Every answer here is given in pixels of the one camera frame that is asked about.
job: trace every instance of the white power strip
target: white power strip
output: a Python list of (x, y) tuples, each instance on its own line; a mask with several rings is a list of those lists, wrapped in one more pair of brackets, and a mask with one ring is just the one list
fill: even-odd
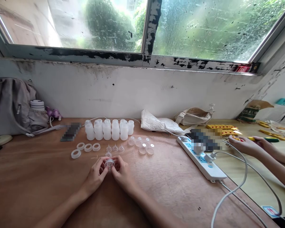
[(214, 162), (207, 162), (204, 159), (205, 153), (197, 155), (191, 149), (191, 140), (189, 138), (188, 141), (183, 142), (181, 138), (178, 137), (177, 142), (186, 151), (189, 157), (194, 161), (194, 163), (197, 165), (202, 174), (204, 174), (204, 176), (212, 183), (215, 183), (215, 181), (221, 181), (227, 177), (226, 174)]

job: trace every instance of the wooden desk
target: wooden desk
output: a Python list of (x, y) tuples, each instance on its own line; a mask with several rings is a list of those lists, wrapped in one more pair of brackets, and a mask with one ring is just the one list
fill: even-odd
[[(248, 136), (267, 137), (266, 134), (258, 130), (264, 129), (267, 131), (272, 131), (268, 128), (261, 127), (260, 125), (257, 124), (240, 123), (237, 120), (214, 119), (209, 121), (208, 124), (231, 124), (235, 127), (238, 127), (239, 131), (243, 134), (244, 137)], [(285, 141), (280, 140), (280, 142), (273, 143), (273, 145), (277, 147), (281, 152), (285, 153)], [(238, 155), (237, 152), (235, 152), (232, 148), (226, 146), (225, 143), (221, 143), (221, 146), (222, 146), (222, 151), (231, 153), (241, 158), (241, 156)], [(257, 171), (259, 171), (265, 177), (265, 179), (268, 181), (268, 183), (277, 193), (282, 203), (282, 208), (283, 208), (282, 215), (285, 217), (285, 186), (256, 158), (251, 157), (249, 155), (245, 155), (245, 157), (248, 163), (251, 164)], [(218, 154), (215, 163), (237, 185), (239, 185), (243, 181), (245, 165), (240, 160), (237, 160), (226, 154)], [(247, 180), (241, 189), (259, 206), (273, 206), (276, 210), (278, 210), (277, 200), (274, 197), (273, 193), (268, 188), (268, 186), (253, 169), (248, 168), (248, 170), (249, 172)]]
[[(81, 122), (85, 119), (64, 119)], [(101, 140), (98, 152), (84, 152), (78, 159), (71, 152), (86, 139), (84, 128), (74, 142), (60, 142), (64, 129), (28, 138), (15, 136), (0, 151), (0, 228), (31, 227), (79, 188), (97, 158), (105, 155), (108, 143), (119, 146), (120, 154), (138, 184), (159, 203), (182, 218), (189, 227), (210, 227), (215, 206), (226, 194), (220, 184), (210, 183), (188, 157), (175, 137), (140, 129), (134, 136), (149, 137), (154, 155), (140, 155), (127, 141)], [(228, 178), (226, 184), (235, 188)], [(267, 223), (277, 225), (243, 192), (242, 197)], [(64, 227), (150, 227), (141, 209), (124, 193), (108, 173), (100, 188), (69, 217)], [(255, 216), (234, 196), (220, 207), (215, 227), (262, 227)]]

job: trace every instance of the plastic ring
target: plastic ring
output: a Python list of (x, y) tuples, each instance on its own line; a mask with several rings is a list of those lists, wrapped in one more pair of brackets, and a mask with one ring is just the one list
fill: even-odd
[(84, 147), (85, 147), (85, 143), (84, 143), (84, 142), (81, 142), (81, 143), (78, 143), (78, 144), (77, 144), (77, 149), (78, 149), (78, 150), (83, 150)]
[(73, 150), (73, 152), (71, 153), (72, 159), (79, 158), (80, 155), (81, 155), (81, 151), (79, 149)]
[(99, 143), (95, 143), (93, 145), (93, 151), (99, 151), (100, 150), (100, 144)]
[(93, 149), (92, 144), (88, 143), (85, 145), (85, 152), (90, 152)]

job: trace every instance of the power plug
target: power plug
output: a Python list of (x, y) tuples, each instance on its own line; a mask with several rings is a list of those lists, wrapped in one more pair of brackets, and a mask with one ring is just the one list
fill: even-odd
[(214, 152), (212, 152), (211, 154), (206, 154), (204, 156), (204, 159), (207, 161), (207, 162), (212, 162), (216, 159), (216, 154)]

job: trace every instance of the white plastic bag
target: white plastic bag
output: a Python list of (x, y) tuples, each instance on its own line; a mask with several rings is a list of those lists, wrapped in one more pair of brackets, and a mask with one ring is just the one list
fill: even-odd
[(156, 118), (147, 110), (142, 111), (142, 124), (141, 128), (149, 131), (163, 131), (165, 130), (157, 130), (160, 128), (167, 129), (172, 133), (176, 133), (178, 135), (184, 135), (185, 132), (178, 126), (176, 122), (168, 118)]

